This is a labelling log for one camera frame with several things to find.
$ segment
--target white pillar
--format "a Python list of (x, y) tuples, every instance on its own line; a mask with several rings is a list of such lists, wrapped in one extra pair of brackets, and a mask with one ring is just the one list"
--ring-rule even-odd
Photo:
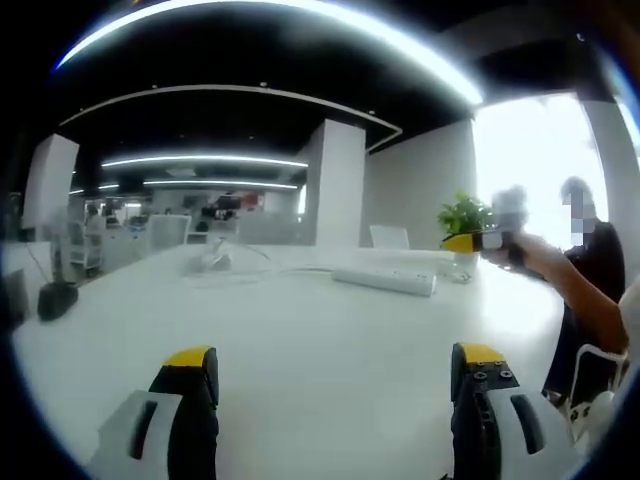
[(613, 102), (584, 101), (607, 188), (609, 221), (618, 232), (627, 284), (640, 275), (640, 169), (631, 137)]
[(360, 128), (325, 120), (300, 152), (309, 164), (302, 243), (359, 246), (365, 137)]
[(36, 234), (65, 211), (73, 168), (80, 146), (59, 135), (45, 139), (35, 150), (24, 199), (22, 228)]

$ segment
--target green plant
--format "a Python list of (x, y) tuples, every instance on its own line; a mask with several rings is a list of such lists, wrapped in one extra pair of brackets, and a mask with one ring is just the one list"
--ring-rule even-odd
[(443, 204), (438, 224), (448, 234), (470, 233), (493, 226), (491, 207), (464, 192), (456, 193), (455, 205)]

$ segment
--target cable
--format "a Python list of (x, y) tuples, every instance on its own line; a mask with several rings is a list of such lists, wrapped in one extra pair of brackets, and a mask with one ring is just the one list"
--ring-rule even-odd
[(31, 258), (33, 258), (33, 261), (36, 262), (36, 265), (38, 266), (38, 270), (40, 270), (40, 273), (42, 274), (42, 278), (44, 278), (45, 283), (50, 283), (49, 279), (47, 278), (47, 275), (44, 273), (44, 270), (42, 268), (42, 265), (40, 265), (40, 262), (38, 261), (38, 259), (35, 257), (35, 255), (33, 254), (33, 252), (31, 251), (31, 249), (29, 248), (29, 244), (28, 243), (24, 243), (23, 244), (25, 246), (25, 248), (27, 249), (27, 252), (29, 252), (29, 256)]

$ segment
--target office desk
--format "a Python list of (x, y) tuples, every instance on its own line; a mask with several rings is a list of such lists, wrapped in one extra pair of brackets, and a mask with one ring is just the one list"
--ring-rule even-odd
[(490, 344), (535, 389), (551, 363), (560, 297), (483, 261), (470, 284), (442, 280), (424, 298), (290, 269), (430, 270), (435, 252), (257, 247), (267, 259), (233, 247), (227, 281), (185, 279), (187, 259), (203, 248), (181, 246), (99, 278), (64, 318), (16, 331), (36, 402), (79, 462), (120, 402), (194, 345), (218, 350), (221, 479), (439, 478), (453, 463), (452, 344)]

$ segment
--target ceiling light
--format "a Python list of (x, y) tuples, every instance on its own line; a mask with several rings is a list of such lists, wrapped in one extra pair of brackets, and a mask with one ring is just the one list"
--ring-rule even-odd
[(164, 157), (132, 158), (129, 160), (115, 160), (102, 164), (103, 168), (116, 167), (118, 165), (131, 165), (133, 163), (152, 162), (237, 162), (237, 163), (262, 163), (271, 165), (283, 165), (288, 167), (307, 168), (306, 163), (289, 162), (287, 160), (275, 160), (271, 158), (239, 157), (236, 155), (169, 155)]
[(60, 68), (91, 44), (126, 25), (169, 10), (210, 3), (267, 3), (300, 8), (318, 15), (330, 17), (340, 23), (349, 25), (354, 30), (375, 37), (381, 43), (385, 43), (398, 50), (416, 62), (420, 67), (440, 78), (470, 104), (478, 105), (482, 103), (482, 94), (478, 87), (431, 48), (373, 17), (338, 5), (316, 0), (168, 0), (141, 8), (99, 28), (71, 48), (55, 68)]
[(295, 185), (279, 183), (245, 182), (240, 180), (150, 180), (145, 185), (237, 185), (241, 187), (284, 188), (295, 190)]

